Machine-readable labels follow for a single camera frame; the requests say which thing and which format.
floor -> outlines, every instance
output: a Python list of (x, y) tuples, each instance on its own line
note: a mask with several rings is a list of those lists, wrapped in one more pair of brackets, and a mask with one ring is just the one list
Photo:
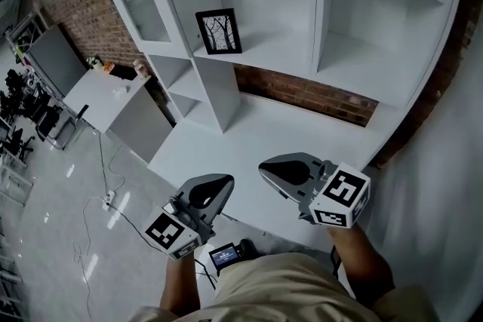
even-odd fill
[[(24, 129), (24, 138), (35, 135), (29, 121), (19, 119), (16, 125)], [(99, 197), (106, 187), (99, 140), (108, 189), (116, 191), (113, 204), (136, 227), (142, 228), (153, 206), (163, 205), (175, 192), (125, 147), (115, 154), (119, 144), (105, 135), (99, 138), (90, 127), (84, 128), (63, 152), (36, 139), (34, 152), (26, 162), (29, 167), (25, 176), (34, 182), (28, 199), (23, 190), (2, 179), (3, 188), (15, 198), (27, 199), (25, 208), (0, 199), (5, 233), (2, 254), (15, 259), (23, 279), (19, 291), (34, 322), (89, 321), (89, 290), (94, 322), (128, 320), (139, 306), (157, 305), (162, 294), (168, 258), (146, 246), (117, 213), (102, 209)], [(108, 170), (109, 161), (113, 173)], [(91, 239), (88, 251), (83, 208)], [(213, 247), (250, 238), (262, 253), (297, 250), (313, 255), (330, 268), (327, 254), (306, 250), (223, 216), (215, 219), (214, 230), (217, 235), (208, 242)], [(210, 249), (198, 249), (196, 255), (208, 262)], [(211, 262), (208, 270), (214, 272)], [(214, 291), (203, 275), (198, 276), (198, 288), (202, 304), (208, 304)]]

beige shirt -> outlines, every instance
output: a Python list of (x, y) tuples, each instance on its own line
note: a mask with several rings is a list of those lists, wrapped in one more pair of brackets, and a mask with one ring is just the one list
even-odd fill
[(419, 287), (393, 290), (372, 310), (351, 298), (314, 259), (299, 254), (263, 256), (221, 272), (212, 305), (185, 317), (141, 308), (131, 322), (436, 322), (438, 317)]

small screen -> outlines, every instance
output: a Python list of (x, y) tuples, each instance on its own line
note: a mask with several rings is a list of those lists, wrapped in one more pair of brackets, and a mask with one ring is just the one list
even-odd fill
[(222, 265), (229, 262), (230, 260), (238, 258), (238, 254), (233, 247), (228, 247), (223, 251), (212, 254), (211, 256), (213, 257), (215, 265)]

white table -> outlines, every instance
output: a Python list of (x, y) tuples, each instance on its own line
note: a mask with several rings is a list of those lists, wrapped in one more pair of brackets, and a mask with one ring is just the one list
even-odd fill
[[(108, 136), (114, 135), (149, 163), (171, 132), (171, 125), (143, 87), (148, 80), (120, 79), (89, 70), (63, 99), (74, 112), (89, 105), (83, 119)], [(118, 92), (127, 87), (127, 92)]]
[(179, 188), (191, 177), (228, 173), (235, 188), (223, 213), (255, 228), (317, 250), (333, 246), (323, 226), (299, 220), (298, 206), (263, 181), (258, 165), (276, 155), (306, 152), (363, 168), (377, 134), (295, 106), (243, 95), (224, 134), (182, 120), (148, 168)]

fiducial marker cube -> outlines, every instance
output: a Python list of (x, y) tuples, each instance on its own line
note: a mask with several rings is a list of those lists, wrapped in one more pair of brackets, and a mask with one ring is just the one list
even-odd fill
[(318, 224), (351, 228), (369, 202), (371, 179), (341, 163), (309, 205)]

